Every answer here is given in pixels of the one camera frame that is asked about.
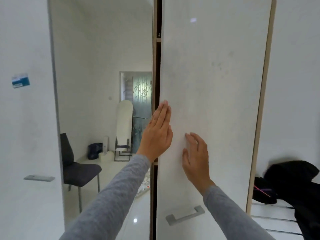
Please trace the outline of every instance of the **white tile floor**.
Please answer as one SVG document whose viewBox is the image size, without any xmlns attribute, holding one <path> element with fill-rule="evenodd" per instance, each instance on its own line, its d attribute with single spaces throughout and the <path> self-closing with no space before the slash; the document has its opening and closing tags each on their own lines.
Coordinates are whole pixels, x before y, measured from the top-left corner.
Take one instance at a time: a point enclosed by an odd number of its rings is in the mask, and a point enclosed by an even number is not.
<svg viewBox="0 0 320 240">
<path fill-rule="evenodd" d="M 83 160 L 80 163 L 98 164 L 101 166 L 100 189 L 102 190 L 113 177 L 128 163 L 114 161 L 113 156 L 102 160 Z M 68 225 L 79 215 L 78 188 L 63 185 L 65 224 Z M 85 209 L 98 194 L 97 177 L 81 188 L 82 208 Z M 129 210 L 116 240 L 147 240 L 150 238 L 150 191 L 136 198 Z"/>
</svg>

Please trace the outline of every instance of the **dark blue bag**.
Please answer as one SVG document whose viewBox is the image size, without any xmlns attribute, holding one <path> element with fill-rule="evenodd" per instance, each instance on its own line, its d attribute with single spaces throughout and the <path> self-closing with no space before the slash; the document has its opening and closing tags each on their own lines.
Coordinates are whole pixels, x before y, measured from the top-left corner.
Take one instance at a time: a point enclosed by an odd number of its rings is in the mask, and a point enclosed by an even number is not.
<svg viewBox="0 0 320 240">
<path fill-rule="evenodd" d="M 93 143 L 88 146 L 88 159 L 94 160 L 99 157 L 99 153 L 102 152 L 102 143 Z"/>
</svg>

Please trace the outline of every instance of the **blue label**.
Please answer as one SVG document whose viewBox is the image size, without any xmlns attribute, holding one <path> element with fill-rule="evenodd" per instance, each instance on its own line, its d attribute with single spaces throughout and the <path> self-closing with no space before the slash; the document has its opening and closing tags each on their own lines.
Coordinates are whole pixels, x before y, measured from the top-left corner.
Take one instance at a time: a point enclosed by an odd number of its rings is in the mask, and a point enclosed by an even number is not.
<svg viewBox="0 0 320 240">
<path fill-rule="evenodd" d="M 30 85 L 27 73 L 22 73 L 11 78 L 13 88 L 21 88 Z"/>
</svg>

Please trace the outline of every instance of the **gray chair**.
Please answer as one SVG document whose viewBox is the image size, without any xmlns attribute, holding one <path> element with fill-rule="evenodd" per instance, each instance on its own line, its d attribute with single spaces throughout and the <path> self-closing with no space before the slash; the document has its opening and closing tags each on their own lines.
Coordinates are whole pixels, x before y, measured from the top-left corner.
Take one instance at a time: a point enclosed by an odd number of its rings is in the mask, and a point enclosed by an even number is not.
<svg viewBox="0 0 320 240">
<path fill-rule="evenodd" d="M 82 164 L 74 161 L 74 155 L 66 133 L 60 134 L 61 155 L 63 166 L 63 183 L 78 187 L 79 211 L 82 212 L 81 187 L 89 183 L 94 177 L 98 178 L 98 192 L 100 192 L 99 173 L 102 168 L 96 164 Z"/>
</svg>

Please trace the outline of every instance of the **mirror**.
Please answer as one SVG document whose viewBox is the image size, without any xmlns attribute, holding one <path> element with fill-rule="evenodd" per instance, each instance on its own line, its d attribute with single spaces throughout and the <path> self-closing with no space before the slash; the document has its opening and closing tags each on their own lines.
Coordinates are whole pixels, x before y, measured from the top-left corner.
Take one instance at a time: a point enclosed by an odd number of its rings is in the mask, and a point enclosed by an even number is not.
<svg viewBox="0 0 320 240">
<path fill-rule="evenodd" d="M 135 154 L 151 118 L 153 0 L 50 2 L 68 227 Z M 74 163 L 95 165 L 94 178 L 69 185 Z M 148 184 L 150 173 L 117 239 L 149 238 Z"/>
</svg>

